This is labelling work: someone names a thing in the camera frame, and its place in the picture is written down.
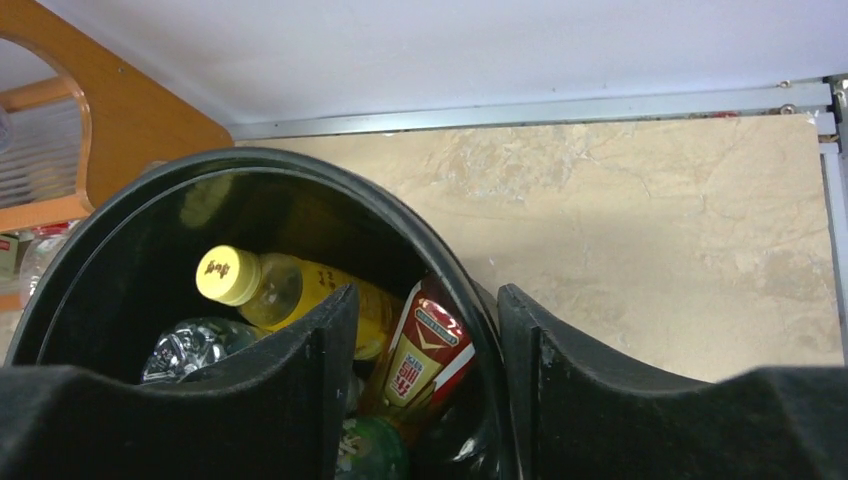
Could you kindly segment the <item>black ribbed waste bin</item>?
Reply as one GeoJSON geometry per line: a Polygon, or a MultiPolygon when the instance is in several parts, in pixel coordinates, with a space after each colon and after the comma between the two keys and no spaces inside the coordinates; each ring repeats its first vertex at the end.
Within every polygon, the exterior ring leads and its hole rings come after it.
{"type": "Polygon", "coordinates": [[[3,367],[73,366],[132,386],[157,336],[201,316],[195,269],[211,247],[292,254],[402,296],[434,274],[477,350],[469,420],[426,436],[412,467],[424,479],[517,479],[505,371],[488,295],[409,206],[327,162],[231,148],[157,168],[73,232],[26,307],[3,367]]]}

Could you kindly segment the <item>yellow honey pomelo bottle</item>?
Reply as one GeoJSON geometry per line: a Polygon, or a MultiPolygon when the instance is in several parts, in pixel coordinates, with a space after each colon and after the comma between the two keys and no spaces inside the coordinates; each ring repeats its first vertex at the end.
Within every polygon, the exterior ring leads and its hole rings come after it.
{"type": "Polygon", "coordinates": [[[211,248],[195,272],[201,295],[236,308],[250,324],[270,332],[290,326],[348,284],[358,289],[354,358],[372,361],[385,348],[402,306],[376,285],[292,255],[256,254],[229,245],[211,248]]]}

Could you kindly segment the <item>clear unlabelled bottle white cap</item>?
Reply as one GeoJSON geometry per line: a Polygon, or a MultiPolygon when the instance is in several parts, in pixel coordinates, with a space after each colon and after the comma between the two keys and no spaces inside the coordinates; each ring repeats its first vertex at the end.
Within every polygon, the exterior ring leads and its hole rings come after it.
{"type": "Polygon", "coordinates": [[[267,335],[258,327],[220,317],[182,321],[158,337],[142,369],[140,383],[178,383],[267,335]]]}

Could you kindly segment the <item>wooden three-tier shelf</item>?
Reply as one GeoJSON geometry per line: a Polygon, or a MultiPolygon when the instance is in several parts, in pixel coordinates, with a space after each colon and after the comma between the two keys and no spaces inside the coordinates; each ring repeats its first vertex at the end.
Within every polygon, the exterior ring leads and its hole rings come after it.
{"type": "Polygon", "coordinates": [[[2,92],[3,108],[73,99],[81,115],[73,192],[2,209],[4,232],[84,218],[152,162],[233,143],[223,126],[35,1],[2,2],[1,37],[57,73],[2,92]]]}

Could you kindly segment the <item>red label bottle red cap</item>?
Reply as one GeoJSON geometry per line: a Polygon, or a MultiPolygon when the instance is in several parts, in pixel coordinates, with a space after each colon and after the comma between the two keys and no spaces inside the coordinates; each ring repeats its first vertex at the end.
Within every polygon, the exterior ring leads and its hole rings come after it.
{"type": "Polygon", "coordinates": [[[72,220],[33,230],[33,238],[24,252],[19,270],[19,299],[22,307],[30,300],[50,263],[79,223],[79,220],[72,220]]]}

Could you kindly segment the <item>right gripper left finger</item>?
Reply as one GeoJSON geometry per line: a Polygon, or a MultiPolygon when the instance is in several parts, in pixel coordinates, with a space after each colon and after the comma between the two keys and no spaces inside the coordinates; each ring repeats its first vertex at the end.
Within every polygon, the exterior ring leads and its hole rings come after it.
{"type": "Polygon", "coordinates": [[[5,479],[330,479],[357,289],[177,384],[73,366],[1,372],[5,479]]]}

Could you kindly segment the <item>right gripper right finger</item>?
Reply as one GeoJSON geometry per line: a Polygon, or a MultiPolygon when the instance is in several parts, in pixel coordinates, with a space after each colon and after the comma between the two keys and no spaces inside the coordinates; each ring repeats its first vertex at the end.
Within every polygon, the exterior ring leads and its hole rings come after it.
{"type": "Polygon", "coordinates": [[[847,371],[760,367],[709,383],[625,355],[514,285],[498,293],[528,479],[843,479],[847,371]]]}

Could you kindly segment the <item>light green label bottle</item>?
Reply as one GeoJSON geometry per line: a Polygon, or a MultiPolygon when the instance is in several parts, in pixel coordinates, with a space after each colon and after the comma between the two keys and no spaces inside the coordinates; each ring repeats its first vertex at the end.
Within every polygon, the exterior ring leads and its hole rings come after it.
{"type": "Polygon", "coordinates": [[[407,447],[380,417],[345,419],[338,443],[335,479],[408,479],[407,447]]]}

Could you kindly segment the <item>gold and red drink bottle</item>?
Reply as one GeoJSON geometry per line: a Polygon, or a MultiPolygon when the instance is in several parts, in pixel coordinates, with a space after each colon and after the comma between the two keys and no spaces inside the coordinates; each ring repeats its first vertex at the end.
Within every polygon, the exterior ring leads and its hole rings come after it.
{"type": "Polygon", "coordinates": [[[360,397],[358,413],[386,420],[411,447],[448,408],[475,347],[446,287],[434,274],[411,289],[360,397]]]}

